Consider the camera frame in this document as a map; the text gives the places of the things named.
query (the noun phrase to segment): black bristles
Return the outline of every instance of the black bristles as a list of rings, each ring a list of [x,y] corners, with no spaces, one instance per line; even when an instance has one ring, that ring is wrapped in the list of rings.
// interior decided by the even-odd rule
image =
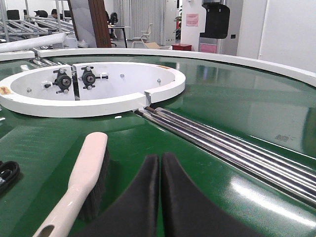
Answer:
[[[109,163],[110,153],[108,147],[106,147],[98,181],[81,207],[78,215],[80,219],[89,221],[98,215],[102,194],[105,191],[105,178],[107,176]]]

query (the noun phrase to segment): black cable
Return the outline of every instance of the black cable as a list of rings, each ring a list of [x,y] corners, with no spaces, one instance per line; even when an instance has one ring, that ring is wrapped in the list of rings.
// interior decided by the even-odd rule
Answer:
[[[19,164],[15,161],[0,161],[0,194],[18,177]]]

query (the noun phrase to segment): pink sign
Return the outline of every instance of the pink sign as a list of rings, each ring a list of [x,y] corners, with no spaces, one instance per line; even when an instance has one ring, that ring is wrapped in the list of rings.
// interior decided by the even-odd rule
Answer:
[[[187,26],[198,26],[198,14],[187,14]]]

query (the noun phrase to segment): curtain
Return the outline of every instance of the curtain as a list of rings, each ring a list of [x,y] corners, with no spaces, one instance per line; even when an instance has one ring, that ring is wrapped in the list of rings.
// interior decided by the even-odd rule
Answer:
[[[150,42],[162,44],[164,39],[165,0],[114,0],[114,12],[118,14],[118,26],[130,26],[126,29],[126,38],[139,37],[141,31],[153,23]]]

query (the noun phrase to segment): cleaning brush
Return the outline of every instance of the cleaning brush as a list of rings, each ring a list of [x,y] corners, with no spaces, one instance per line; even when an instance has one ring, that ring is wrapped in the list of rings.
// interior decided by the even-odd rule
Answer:
[[[66,193],[33,237],[67,237],[78,215],[84,219],[97,215],[110,160],[107,141],[102,132],[86,136]]]

